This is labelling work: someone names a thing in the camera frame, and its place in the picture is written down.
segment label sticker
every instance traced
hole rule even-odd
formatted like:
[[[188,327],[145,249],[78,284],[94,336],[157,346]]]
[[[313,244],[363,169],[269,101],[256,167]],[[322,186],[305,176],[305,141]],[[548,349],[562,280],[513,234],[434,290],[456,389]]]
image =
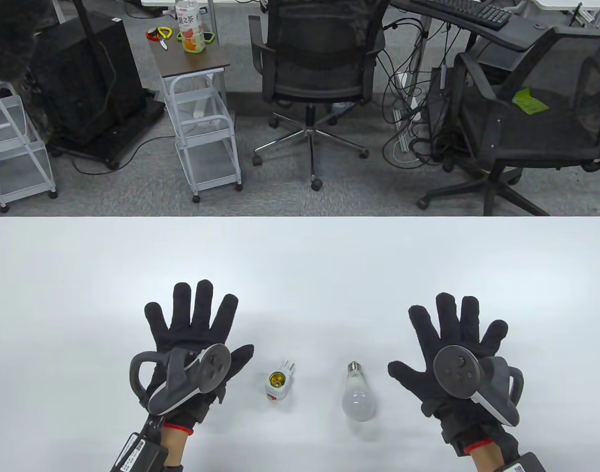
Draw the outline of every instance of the label sticker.
[[[123,459],[123,456],[127,453],[129,448],[132,447],[132,444],[134,444],[134,441],[136,441],[136,439],[138,439],[138,436],[136,436],[136,434],[133,434],[129,437],[129,439],[127,440],[127,444],[125,445],[125,447],[123,447],[123,450],[121,450],[120,452],[119,458],[116,459],[116,462],[114,463],[115,467]],[[120,468],[121,472],[129,472],[130,470],[132,470],[132,467],[134,466],[136,459],[138,459],[138,456],[140,456],[143,447],[145,447],[145,439],[141,439],[138,442],[138,444],[136,445],[136,449],[132,451],[129,457],[125,460],[123,466]]]
[[[503,472],[525,472],[525,469],[523,469],[523,466],[521,464],[515,464],[509,469],[504,470]]]

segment bulb screw base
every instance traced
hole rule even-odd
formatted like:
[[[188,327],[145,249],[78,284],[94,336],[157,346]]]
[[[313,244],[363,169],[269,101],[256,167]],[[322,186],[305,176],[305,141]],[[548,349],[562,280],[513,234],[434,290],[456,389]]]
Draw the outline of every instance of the bulb screw base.
[[[361,364],[353,360],[352,362],[350,362],[350,364],[348,364],[348,373],[354,371],[361,372]]]

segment green paper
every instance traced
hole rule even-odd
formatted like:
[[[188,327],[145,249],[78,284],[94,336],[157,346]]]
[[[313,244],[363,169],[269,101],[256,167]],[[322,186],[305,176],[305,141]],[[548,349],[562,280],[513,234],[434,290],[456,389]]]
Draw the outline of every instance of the green paper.
[[[549,106],[532,97],[529,88],[524,88],[520,92],[516,92],[516,95],[514,95],[514,98],[512,99],[512,103],[518,106],[528,115],[534,115],[535,113],[549,110]]]

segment chair base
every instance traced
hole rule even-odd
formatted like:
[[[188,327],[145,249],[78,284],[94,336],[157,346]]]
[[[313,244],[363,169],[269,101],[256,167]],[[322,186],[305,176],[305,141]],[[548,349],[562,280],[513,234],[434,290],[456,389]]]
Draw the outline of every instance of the chair base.
[[[270,119],[270,126],[272,128],[277,128],[278,123],[280,122],[280,120],[282,120],[284,123],[290,124],[291,126],[296,128],[296,131],[256,148],[252,154],[252,164],[254,166],[262,166],[263,158],[259,155],[261,151],[273,148],[274,146],[277,146],[278,144],[282,144],[284,142],[291,142],[297,138],[304,138],[306,139],[307,147],[309,149],[309,156],[311,157],[311,189],[313,189],[316,192],[320,191],[320,189],[322,189],[323,183],[322,180],[318,179],[315,176],[314,140],[316,139],[316,137],[328,139],[332,142],[348,146],[349,148],[354,148],[357,151],[359,151],[359,157],[361,159],[367,159],[370,155],[370,151],[367,148],[359,146],[359,144],[356,144],[352,141],[340,138],[339,136],[327,133],[323,130],[319,130],[318,128],[316,128],[322,123],[327,123],[329,121],[333,122],[333,119],[337,116],[338,114],[336,113],[330,113],[329,115],[323,117],[319,121],[315,121],[315,106],[313,104],[309,104],[306,106],[306,119],[304,123],[296,121],[295,119],[285,117],[284,115],[281,115],[279,113],[273,113],[273,117],[272,119]]]
[[[530,202],[527,200],[527,198],[520,195],[510,187],[511,185],[518,183],[518,180],[523,173],[523,169],[519,167],[512,169],[511,171],[503,172],[504,169],[505,166],[495,163],[495,166],[493,166],[491,172],[482,178],[471,182],[464,182],[462,184],[430,190],[424,195],[423,198],[418,200],[417,206],[420,209],[428,209],[429,204],[434,198],[451,195],[464,195],[483,190],[485,194],[484,216],[493,215],[495,196],[500,196],[504,200],[507,200],[511,204],[516,205],[521,209],[524,209],[534,216],[549,216],[549,213],[547,213],[545,210]]]

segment white metal cart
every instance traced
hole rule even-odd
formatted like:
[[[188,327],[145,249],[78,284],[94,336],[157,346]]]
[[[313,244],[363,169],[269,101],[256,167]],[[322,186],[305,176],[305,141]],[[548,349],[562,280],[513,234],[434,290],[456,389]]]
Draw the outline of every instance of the white metal cart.
[[[11,92],[0,97],[0,210],[7,213],[7,204],[15,200],[47,191],[51,198],[58,194],[46,146],[23,101],[11,84],[0,86]]]
[[[213,187],[235,184],[235,190],[243,190],[235,124],[212,86],[211,77],[220,72],[223,69],[162,79],[165,103],[176,131],[176,151],[193,192],[193,203],[200,202],[199,192]],[[176,92],[176,86],[192,79],[203,81],[204,87]]]

